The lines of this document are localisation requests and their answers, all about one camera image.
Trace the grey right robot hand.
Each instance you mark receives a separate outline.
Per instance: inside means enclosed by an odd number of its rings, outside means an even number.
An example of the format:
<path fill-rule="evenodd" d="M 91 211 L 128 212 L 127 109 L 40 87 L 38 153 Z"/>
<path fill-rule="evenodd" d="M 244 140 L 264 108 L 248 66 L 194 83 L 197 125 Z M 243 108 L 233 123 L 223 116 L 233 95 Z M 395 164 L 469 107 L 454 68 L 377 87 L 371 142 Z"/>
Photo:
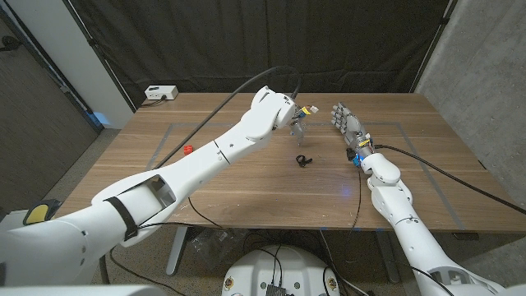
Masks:
<path fill-rule="evenodd" d="M 374 154 L 371 137 L 358 118 L 342 102 L 333 106 L 331 123 L 344 135 L 344 141 L 360 159 Z"/>

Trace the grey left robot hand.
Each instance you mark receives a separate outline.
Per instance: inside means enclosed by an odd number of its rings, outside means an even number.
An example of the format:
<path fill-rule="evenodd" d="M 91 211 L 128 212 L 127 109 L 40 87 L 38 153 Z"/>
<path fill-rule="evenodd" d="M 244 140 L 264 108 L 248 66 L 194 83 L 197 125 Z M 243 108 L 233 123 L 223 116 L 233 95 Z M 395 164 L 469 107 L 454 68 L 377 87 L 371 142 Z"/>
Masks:
<path fill-rule="evenodd" d="M 300 146 L 304 140 L 304 127 L 302 120 L 309 114 L 306 106 L 296 109 L 291 123 L 289 124 L 291 128 L 291 134 L 297 138 L 297 143 Z"/>

